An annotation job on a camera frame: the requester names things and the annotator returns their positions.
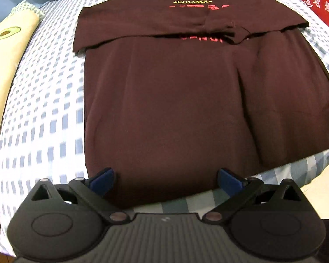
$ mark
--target dark maroon t-shirt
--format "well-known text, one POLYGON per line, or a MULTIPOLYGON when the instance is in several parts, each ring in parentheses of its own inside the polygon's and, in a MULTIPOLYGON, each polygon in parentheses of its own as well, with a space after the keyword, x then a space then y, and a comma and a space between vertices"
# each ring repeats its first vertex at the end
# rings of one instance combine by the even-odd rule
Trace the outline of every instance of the dark maroon t-shirt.
POLYGON ((329 76, 275 0, 109 0, 84 8, 85 158, 122 208, 329 148, 329 76))

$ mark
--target tiled floor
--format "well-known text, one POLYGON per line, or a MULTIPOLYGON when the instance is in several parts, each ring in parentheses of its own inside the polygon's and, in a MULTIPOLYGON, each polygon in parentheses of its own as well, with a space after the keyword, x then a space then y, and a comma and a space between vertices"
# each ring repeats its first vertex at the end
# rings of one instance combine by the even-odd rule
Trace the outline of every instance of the tiled floor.
POLYGON ((310 184, 301 188, 322 219, 329 219, 329 166, 310 184))

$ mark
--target blue and white checkered fabric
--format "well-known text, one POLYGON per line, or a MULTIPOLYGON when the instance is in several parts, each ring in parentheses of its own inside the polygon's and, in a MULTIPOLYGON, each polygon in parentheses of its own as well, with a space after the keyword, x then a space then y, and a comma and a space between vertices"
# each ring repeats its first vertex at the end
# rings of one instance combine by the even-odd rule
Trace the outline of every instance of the blue and white checkered fabric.
MULTIPOLYGON (((46 14, 20 62, 0 134, 0 252, 14 255, 7 226, 37 179, 64 184, 87 178, 84 164, 84 54, 72 52, 79 12, 106 0, 58 0, 46 14)), ((278 0, 310 22, 303 35, 329 71, 329 27, 301 0, 278 0)), ((329 150, 257 175, 266 183, 309 183, 329 164, 329 150)), ((134 209, 136 212, 198 212, 228 198, 220 190, 134 209)))

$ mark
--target avocado print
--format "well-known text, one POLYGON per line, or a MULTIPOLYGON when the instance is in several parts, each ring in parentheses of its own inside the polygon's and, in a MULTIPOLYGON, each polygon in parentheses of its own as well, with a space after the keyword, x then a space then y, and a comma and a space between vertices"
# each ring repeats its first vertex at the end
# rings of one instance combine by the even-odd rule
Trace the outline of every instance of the avocado print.
POLYGON ((4 29, 4 30, 0 31, 0 40, 13 36, 14 34, 18 33, 19 31, 21 31, 20 27, 10 27, 10 28, 4 29))

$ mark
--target shirt sleeve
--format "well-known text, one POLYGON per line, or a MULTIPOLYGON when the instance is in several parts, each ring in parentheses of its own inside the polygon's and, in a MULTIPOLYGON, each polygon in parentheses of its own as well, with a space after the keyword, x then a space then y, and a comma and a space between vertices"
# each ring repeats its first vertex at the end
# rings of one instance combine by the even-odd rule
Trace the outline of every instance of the shirt sleeve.
POLYGON ((83 8, 76 28, 73 51, 129 36, 196 34, 204 31, 205 16, 176 16, 167 9, 83 8))
POLYGON ((136 32, 134 21, 141 17, 143 3, 146 0, 108 0, 84 7, 78 16, 73 51, 136 32))
POLYGON ((227 37, 233 43, 240 43, 255 34, 309 26, 298 13, 276 0, 251 0, 231 5, 224 10, 224 22, 217 15, 218 11, 212 11, 207 18, 207 28, 211 32, 218 32, 222 30, 222 24, 229 21, 227 37))

